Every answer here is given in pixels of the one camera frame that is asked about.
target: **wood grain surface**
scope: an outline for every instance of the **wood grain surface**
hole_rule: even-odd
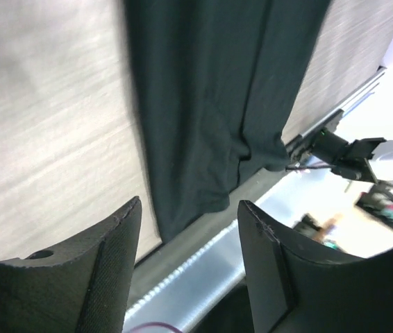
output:
[[[160,243],[113,0],[0,0],[0,259],[25,257],[143,202],[138,258]],[[335,0],[288,141],[376,70],[393,0]]]

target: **robotic arm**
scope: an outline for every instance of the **robotic arm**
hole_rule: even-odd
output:
[[[342,113],[339,110],[321,123],[313,135],[292,143],[291,158],[302,160],[314,155],[325,161],[334,174],[349,180],[375,184],[379,180],[393,180],[393,140],[377,137],[350,143],[342,139],[333,133]]]

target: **dark green fabric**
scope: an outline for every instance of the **dark green fabric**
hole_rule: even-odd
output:
[[[163,241],[287,165],[281,133],[330,1],[125,1]]]

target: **cable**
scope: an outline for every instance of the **cable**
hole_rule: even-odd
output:
[[[162,327],[162,328],[166,328],[166,329],[170,330],[170,332],[173,332],[173,333],[183,333],[178,328],[176,328],[170,324],[160,323],[160,322],[151,322],[151,323],[144,323],[144,324],[138,325],[138,326],[132,328],[130,331],[128,331],[128,333],[138,333],[138,332],[141,332],[144,328],[151,328],[151,327]]]
[[[321,164],[321,165],[311,165],[311,166],[292,166],[288,165],[286,171],[302,171],[302,170],[320,170],[320,169],[331,169],[332,165]]]

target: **screw hole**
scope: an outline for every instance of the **screw hole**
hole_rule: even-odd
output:
[[[53,255],[53,251],[50,250],[41,250],[34,252],[30,257],[27,259],[43,259],[43,258],[48,258]]]

